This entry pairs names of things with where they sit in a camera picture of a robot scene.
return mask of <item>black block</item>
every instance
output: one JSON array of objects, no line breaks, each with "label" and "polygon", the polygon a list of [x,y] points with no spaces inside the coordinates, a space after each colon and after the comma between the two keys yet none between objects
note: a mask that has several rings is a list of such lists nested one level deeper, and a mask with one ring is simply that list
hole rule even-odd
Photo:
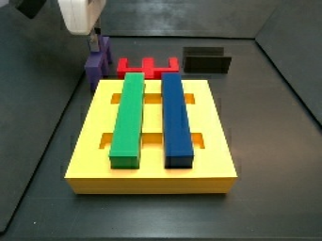
[{"label": "black block", "polygon": [[183,71],[227,73],[231,56],[224,56],[223,47],[184,47]]}]

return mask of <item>yellow base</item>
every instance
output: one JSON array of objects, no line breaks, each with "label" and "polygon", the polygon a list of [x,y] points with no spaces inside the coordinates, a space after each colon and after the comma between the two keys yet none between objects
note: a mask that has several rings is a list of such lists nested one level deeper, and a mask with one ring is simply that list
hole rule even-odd
[{"label": "yellow base", "polygon": [[236,172],[205,80],[183,80],[193,168],[164,169],[161,81],[144,81],[139,169],[110,169],[108,152],[121,80],[100,80],[65,179],[77,194],[227,193]]}]

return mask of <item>purple block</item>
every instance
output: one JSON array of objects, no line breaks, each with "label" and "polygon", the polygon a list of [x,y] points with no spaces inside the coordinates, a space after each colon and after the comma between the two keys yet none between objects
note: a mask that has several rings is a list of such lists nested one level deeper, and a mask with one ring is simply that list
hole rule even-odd
[{"label": "purple block", "polygon": [[112,63],[112,54],[110,54],[109,37],[102,37],[102,45],[104,45],[106,61],[110,64]]},{"label": "purple block", "polygon": [[96,90],[98,79],[108,75],[108,63],[112,63],[109,38],[97,36],[98,52],[90,52],[85,62],[85,74],[90,83],[90,90]]}]

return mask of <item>toy block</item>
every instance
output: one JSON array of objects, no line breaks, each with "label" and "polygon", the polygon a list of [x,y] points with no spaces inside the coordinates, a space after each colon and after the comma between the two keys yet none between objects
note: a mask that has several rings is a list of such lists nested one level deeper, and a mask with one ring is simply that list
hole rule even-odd
[{"label": "toy block", "polygon": [[179,72],[179,60],[175,57],[168,58],[168,68],[155,68],[155,79],[161,79],[163,72]]},{"label": "toy block", "polygon": [[85,74],[90,91],[96,90],[97,81],[108,75],[108,63],[112,63],[109,38],[97,35],[98,52],[90,52],[85,62]]},{"label": "toy block", "polygon": [[144,57],[140,68],[128,67],[128,59],[120,58],[117,61],[117,78],[123,79],[127,72],[144,72],[144,79],[160,79],[163,72],[179,72],[179,60],[175,57],[168,58],[168,67],[156,68],[155,59]]},{"label": "toy block", "polygon": [[127,73],[108,155],[112,169],[139,168],[143,93],[143,73]]},{"label": "toy block", "polygon": [[227,73],[231,56],[224,56],[223,47],[184,47],[183,71]]},{"label": "toy block", "polygon": [[181,77],[177,73],[161,75],[161,110],[164,167],[167,169],[191,169],[193,150]]},{"label": "toy block", "polygon": [[181,80],[193,147],[192,169],[165,169],[161,80],[144,81],[139,169],[112,169],[123,80],[100,80],[65,173],[76,194],[227,193],[236,172],[205,80]]},{"label": "toy block", "polygon": [[102,52],[105,54],[106,61],[110,64],[112,63],[112,54],[110,54],[109,37],[98,35],[97,39],[98,39],[100,52]]}]

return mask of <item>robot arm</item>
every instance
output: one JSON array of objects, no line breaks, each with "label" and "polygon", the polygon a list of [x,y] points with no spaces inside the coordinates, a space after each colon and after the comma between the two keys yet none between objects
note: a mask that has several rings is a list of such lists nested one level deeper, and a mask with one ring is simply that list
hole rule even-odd
[{"label": "robot arm", "polygon": [[98,23],[105,0],[57,0],[66,29],[74,35],[88,35]]}]

